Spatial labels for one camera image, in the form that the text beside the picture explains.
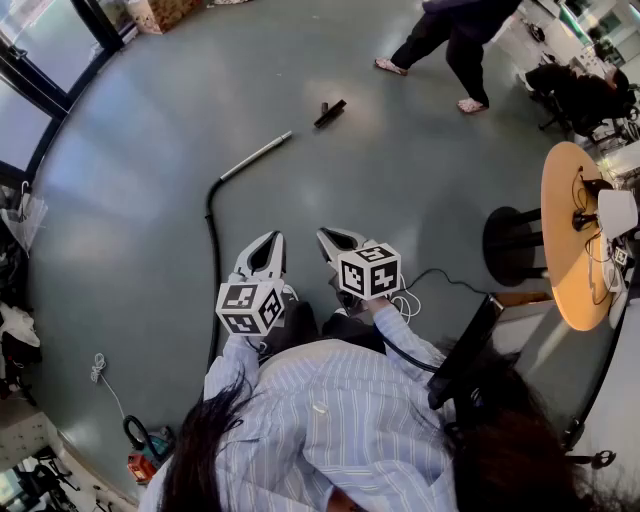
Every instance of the light blue striped shirt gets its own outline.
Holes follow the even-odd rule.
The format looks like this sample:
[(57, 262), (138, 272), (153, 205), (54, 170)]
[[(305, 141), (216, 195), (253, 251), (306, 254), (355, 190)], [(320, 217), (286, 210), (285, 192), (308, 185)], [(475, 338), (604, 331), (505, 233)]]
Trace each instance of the light blue striped shirt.
[[(374, 321), (416, 359), (442, 362), (393, 306)], [(216, 459), (224, 505), (324, 511), (338, 487), (370, 512), (457, 510), (443, 432), (455, 414), (452, 408), (429, 409), (430, 373), (391, 350), (384, 356), (344, 342), (299, 357), (285, 354), (260, 375), (256, 352), (232, 336), (205, 377), (205, 399), (235, 382), (242, 368), (255, 387), (243, 423), (223, 437)], [(157, 509), (166, 466), (139, 510)]]

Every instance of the desk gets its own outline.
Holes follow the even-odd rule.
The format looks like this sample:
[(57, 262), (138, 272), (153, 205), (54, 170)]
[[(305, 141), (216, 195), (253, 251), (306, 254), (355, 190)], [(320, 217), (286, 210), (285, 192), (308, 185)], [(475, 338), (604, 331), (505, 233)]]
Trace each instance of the desk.
[[(527, 278), (548, 277), (565, 321), (578, 331), (588, 331), (607, 314), (611, 297), (602, 300), (607, 290), (602, 267), (595, 261), (602, 259), (599, 243), (592, 243), (590, 248), (596, 301), (589, 284), (590, 258), (585, 244), (599, 228), (593, 225), (578, 232), (571, 223), (580, 167), (585, 179), (601, 177), (593, 160), (580, 147), (571, 142), (556, 145), (544, 165), (541, 208), (525, 213), (509, 207), (494, 211), (485, 224), (483, 252), (491, 275), (505, 286), (517, 286)], [(581, 199), (587, 202), (586, 212), (593, 213), (596, 201), (586, 194)], [(534, 233), (529, 223), (537, 220), (541, 221), (542, 231)], [(535, 247), (539, 245), (544, 245), (546, 268), (533, 267)]]

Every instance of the dark hair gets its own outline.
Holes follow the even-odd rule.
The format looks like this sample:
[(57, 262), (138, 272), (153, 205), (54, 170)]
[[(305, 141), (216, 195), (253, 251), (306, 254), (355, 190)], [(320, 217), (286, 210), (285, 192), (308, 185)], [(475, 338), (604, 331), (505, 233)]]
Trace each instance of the dark hair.
[[(243, 397), (245, 388), (248, 393)], [(187, 413), (163, 482), (160, 512), (223, 510), (215, 470), (220, 440), (240, 424), (238, 414), (252, 392), (242, 373), (232, 385), (209, 400), (200, 399)]]
[[(163, 483), (159, 512), (222, 511), (215, 460), (224, 434), (253, 390), (244, 375), (189, 411)], [(624, 512), (638, 503), (595, 492), (564, 449), (544, 411), (508, 361), (480, 381), (470, 406), (447, 425), (460, 512)]]
[(618, 94), (626, 94), (629, 90), (629, 79), (619, 69), (613, 74), (613, 83), (616, 84), (616, 92)]

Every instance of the table leg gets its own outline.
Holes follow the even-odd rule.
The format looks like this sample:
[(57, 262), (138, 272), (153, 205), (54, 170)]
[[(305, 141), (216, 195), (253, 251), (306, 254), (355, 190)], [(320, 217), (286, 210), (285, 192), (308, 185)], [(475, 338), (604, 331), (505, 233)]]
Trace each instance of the table leg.
[(543, 244), (542, 233), (533, 232), (530, 222), (540, 220), (540, 209), (519, 212), (504, 206), (487, 219), (482, 250), (487, 269), (503, 286), (518, 286), (525, 279), (545, 276), (546, 268), (534, 268), (535, 248)]

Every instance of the sleeve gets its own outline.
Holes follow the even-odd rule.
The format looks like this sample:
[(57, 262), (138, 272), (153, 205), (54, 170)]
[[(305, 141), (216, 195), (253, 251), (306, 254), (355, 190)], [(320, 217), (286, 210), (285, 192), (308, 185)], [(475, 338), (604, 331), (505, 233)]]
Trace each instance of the sleeve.
[(477, 4), (482, 0), (429, 0), (422, 2), (422, 8), (427, 13), (437, 13), (442, 11), (448, 11), (450, 9), (456, 9), (458, 7), (465, 7), (471, 4)]
[[(389, 305), (378, 311), (373, 316), (373, 321), (385, 338), (418, 361), (434, 366), (440, 366), (444, 361), (444, 356), (436, 347), (413, 333), (394, 306)], [(405, 361), (391, 349), (387, 350), (387, 357), (411, 379), (423, 386), (426, 386), (433, 375)]]
[(243, 372), (247, 382), (255, 388), (258, 382), (258, 353), (244, 336), (229, 336), (222, 355), (216, 357), (204, 378), (204, 399), (216, 396)]

